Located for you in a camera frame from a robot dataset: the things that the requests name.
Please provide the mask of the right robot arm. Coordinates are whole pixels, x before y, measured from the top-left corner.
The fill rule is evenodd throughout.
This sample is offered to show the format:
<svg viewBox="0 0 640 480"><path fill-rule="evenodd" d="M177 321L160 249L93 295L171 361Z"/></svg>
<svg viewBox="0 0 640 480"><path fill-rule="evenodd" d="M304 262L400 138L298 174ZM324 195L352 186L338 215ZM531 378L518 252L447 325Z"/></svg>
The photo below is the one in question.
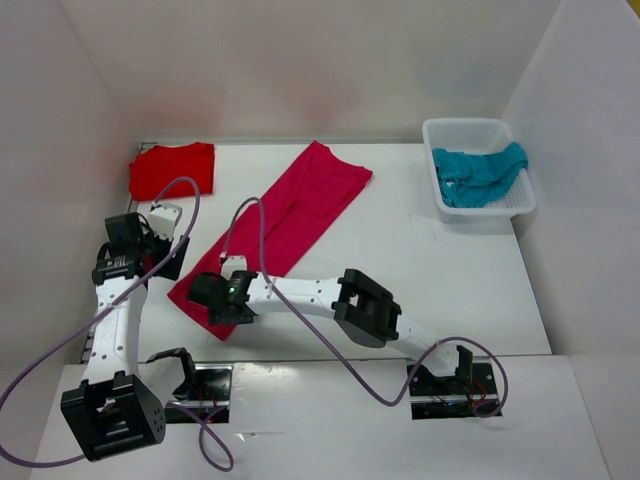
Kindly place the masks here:
<svg viewBox="0 0 640 480"><path fill-rule="evenodd" d="M204 306L214 326L251 324L271 313L300 312L333 320L355 344L391 349L422 362L433 381L450 393L462 392L473 381L473 354L467 348L444 343L435 333L402 313L393 294L356 269L340 277L302 280L237 270L230 277L202 273L187 294L189 302Z"/></svg>

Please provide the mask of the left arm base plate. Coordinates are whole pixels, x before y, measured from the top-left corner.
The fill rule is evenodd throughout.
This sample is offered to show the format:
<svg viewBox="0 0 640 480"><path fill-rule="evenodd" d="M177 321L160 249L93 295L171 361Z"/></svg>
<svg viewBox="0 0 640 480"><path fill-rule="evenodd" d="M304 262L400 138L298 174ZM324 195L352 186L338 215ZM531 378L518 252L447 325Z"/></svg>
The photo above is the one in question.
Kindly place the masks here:
<svg viewBox="0 0 640 480"><path fill-rule="evenodd" d="M177 358L140 363L144 385L164 404L167 424L187 424L194 420L181 408L209 423L227 423L233 367L215 363L196 363L189 383Z"/></svg>

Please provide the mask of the pink t-shirt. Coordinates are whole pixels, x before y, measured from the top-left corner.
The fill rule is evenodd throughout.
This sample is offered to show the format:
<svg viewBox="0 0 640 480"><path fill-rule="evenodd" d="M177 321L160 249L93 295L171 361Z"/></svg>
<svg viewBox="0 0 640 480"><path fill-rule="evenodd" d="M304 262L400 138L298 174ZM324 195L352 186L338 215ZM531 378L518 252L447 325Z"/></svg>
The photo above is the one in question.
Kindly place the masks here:
<svg viewBox="0 0 640 480"><path fill-rule="evenodd" d="M266 213L265 261L270 276L282 277L307 253L365 189L373 172L340 160L329 147L311 142L262 195ZM195 277L218 273L221 254L242 255L251 270L259 264L259 211L251 205L234 224L229 248L222 234L167 297L201 327L226 340L232 326L211 326L207 309L187 300Z"/></svg>

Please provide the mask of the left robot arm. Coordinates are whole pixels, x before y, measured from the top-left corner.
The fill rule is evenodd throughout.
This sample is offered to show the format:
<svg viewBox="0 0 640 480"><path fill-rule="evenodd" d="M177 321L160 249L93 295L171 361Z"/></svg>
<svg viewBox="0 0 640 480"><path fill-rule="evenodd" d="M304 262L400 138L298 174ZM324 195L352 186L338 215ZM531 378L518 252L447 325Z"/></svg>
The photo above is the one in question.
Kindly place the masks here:
<svg viewBox="0 0 640 480"><path fill-rule="evenodd" d="M147 280L178 277L189 239L178 247L154 238L143 243L108 242L92 272L99 321L78 387L61 397L61 413L85 457L103 460L163 442L165 406L188 399L199 387L191 355L183 347L138 355L139 332L148 295Z"/></svg>

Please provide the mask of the red t-shirt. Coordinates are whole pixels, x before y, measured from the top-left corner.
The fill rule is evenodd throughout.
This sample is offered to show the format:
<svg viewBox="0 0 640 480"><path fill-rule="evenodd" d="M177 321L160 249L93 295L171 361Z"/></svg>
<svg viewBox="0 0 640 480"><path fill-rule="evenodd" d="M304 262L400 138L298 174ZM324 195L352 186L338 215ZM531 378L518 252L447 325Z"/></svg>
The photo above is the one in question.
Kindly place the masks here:
<svg viewBox="0 0 640 480"><path fill-rule="evenodd" d="M137 202L150 202L173 180L189 177L201 195L214 190L215 147L196 142L185 146L153 146L129 164L129 193Z"/></svg>

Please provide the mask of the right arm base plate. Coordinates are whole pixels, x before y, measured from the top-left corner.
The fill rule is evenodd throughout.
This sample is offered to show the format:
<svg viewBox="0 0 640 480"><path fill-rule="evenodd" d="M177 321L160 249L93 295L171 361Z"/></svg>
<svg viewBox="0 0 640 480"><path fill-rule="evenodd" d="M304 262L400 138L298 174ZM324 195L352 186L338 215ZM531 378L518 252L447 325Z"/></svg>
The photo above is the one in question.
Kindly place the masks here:
<svg viewBox="0 0 640 480"><path fill-rule="evenodd" d="M474 363L469 384L438 382L420 367L409 386L414 421L472 418L499 405L499 394L488 362Z"/></svg>

